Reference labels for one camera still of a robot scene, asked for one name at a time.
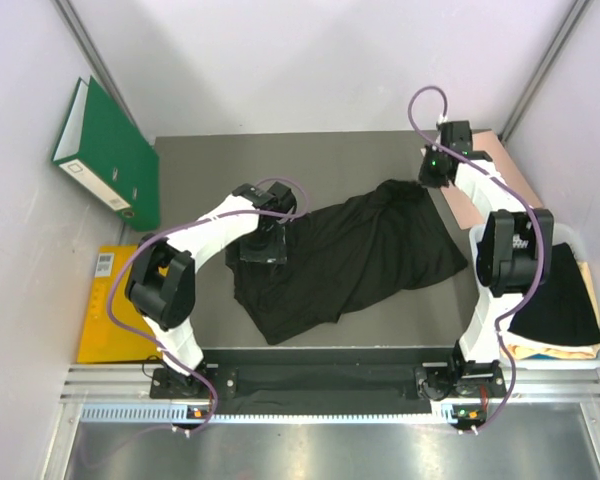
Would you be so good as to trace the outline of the black printed t-shirt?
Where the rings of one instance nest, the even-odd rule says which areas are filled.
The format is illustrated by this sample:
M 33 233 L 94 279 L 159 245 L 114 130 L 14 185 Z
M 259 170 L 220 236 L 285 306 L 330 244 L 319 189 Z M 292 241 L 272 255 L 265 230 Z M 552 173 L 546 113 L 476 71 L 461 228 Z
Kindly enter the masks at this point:
M 436 285 L 464 270 L 427 189 L 386 180 L 375 190 L 294 220 L 283 264 L 246 262 L 226 250 L 234 297 L 266 342 L 277 345 L 401 290 Z

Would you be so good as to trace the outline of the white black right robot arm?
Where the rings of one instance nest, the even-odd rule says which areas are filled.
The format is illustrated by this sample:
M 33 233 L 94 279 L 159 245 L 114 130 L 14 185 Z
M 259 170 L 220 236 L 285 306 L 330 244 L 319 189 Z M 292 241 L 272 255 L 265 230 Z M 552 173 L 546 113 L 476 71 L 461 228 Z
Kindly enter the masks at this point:
M 427 146 L 419 180 L 426 187 L 455 186 L 482 220 L 482 236 L 472 244 L 479 297 L 446 371 L 449 388 L 467 396 L 497 381 L 503 357 L 514 363 L 504 331 L 549 274 L 554 218 L 507 185 L 484 152 Z

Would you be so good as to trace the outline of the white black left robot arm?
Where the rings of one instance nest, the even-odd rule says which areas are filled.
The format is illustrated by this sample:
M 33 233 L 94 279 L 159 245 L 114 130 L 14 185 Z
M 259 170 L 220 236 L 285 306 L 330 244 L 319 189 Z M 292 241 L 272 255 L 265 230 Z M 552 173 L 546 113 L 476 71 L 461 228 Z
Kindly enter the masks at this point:
M 199 225 L 155 242 L 142 240 L 147 249 L 131 265 L 125 297 L 156 340 L 175 356 L 166 358 L 153 376 L 159 398 L 171 392 L 193 397 L 206 387 L 203 351 L 191 323 L 198 271 L 221 252 L 230 266 L 284 264 L 286 223 L 296 210 L 291 188 L 279 181 L 266 190 L 243 184 L 203 215 Z

